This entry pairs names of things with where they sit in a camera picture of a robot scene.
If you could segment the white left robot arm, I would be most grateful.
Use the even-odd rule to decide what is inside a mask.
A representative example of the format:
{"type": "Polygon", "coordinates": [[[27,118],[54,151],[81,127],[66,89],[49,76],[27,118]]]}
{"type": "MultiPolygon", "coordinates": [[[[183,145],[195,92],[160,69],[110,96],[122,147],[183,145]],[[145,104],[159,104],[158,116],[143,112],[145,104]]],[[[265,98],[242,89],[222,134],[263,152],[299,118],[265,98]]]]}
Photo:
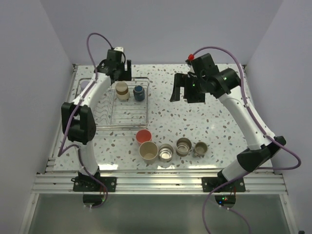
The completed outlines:
{"type": "Polygon", "coordinates": [[[86,175],[84,186],[94,192],[101,187],[101,179],[95,174],[99,167],[94,155],[92,140],[96,134],[93,111],[102,95],[116,81],[132,79],[131,61],[126,59],[124,48],[107,51],[106,59],[94,69],[94,74],[82,92],[71,102],[61,106],[61,122],[64,134],[58,156],[75,147],[80,165],[79,173],[86,175]]]}

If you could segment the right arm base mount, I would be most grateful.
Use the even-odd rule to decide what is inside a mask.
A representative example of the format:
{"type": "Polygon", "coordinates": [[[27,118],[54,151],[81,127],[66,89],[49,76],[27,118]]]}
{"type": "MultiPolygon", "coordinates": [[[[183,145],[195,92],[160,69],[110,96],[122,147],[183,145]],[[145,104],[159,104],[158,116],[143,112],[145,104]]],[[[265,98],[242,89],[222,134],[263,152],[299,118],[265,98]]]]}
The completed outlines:
{"type": "Polygon", "coordinates": [[[219,176],[202,177],[201,185],[202,190],[205,193],[231,193],[246,191],[245,182],[242,177],[230,181],[227,181],[219,176]]]}

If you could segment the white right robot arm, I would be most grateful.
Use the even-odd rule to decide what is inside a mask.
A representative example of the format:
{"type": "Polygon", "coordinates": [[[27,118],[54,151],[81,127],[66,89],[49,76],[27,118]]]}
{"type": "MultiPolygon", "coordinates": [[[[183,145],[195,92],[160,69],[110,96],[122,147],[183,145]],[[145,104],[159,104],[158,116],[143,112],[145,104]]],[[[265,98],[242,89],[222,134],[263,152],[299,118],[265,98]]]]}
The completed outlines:
{"type": "Polygon", "coordinates": [[[286,144],[283,136],[269,136],[278,143],[272,143],[255,124],[248,113],[249,104],[243,102],[241,79],[235,70],[227,68],[220,71],[210,54],[195,58],[189,55],[186,60],[190,70],[186,74],[178,73],[174,78],[173,93],[170,101],[180,100],[180,89],[184,89],[184,99],[188,103],[205,101],[206,93],[218,99],[230,112],[247,142],[247,149],[237,155],[235,161],[217,174],[217,185],[222,191],[234,186],[234,179],[251,173],[267,160],[271,159],[286,144]]]}

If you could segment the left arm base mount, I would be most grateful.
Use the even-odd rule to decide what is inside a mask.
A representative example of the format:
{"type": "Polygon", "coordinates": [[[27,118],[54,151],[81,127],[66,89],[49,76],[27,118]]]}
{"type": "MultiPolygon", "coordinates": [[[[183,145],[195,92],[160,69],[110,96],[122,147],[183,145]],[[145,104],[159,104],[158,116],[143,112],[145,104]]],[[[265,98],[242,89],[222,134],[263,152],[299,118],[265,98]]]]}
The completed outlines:
{"type": "Polygon", "coordinates": [[[106,187],[106,192],[115,192],[117,185],[117,178],[114,176],[100,176],[96,177],[101,184],[91,177],[86,175],[78,175],[71,179],[73,182],[74,192],[103,192],[103,186],[106,187]]]}

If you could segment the dark blue ceramic mug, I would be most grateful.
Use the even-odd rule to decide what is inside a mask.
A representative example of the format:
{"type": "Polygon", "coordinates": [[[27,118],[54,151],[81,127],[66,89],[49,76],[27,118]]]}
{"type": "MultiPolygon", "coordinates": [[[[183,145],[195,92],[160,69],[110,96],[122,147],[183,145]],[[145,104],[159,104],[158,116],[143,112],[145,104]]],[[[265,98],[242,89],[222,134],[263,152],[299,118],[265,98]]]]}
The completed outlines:
{"type": "Polygon", "coordinates": [[[145,99],[145,90],[141,85],[137,85],[133,89],[134,98],[136,101],[141,102],[145,99]]]}

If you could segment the pink plastic cup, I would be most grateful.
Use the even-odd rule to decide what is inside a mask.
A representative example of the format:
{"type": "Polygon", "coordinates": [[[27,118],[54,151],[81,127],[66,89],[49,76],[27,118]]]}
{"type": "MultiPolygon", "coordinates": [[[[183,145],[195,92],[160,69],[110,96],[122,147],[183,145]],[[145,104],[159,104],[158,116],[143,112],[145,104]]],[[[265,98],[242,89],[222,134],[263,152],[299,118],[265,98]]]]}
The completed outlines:
{"type": "Polygon", "coordinates": [[[151,140],[152,140],[152,133],[148,129],[142,129],[136,133],[136,141],[139,146],[143,144],[144,142],[151,141],[151,140]]]}

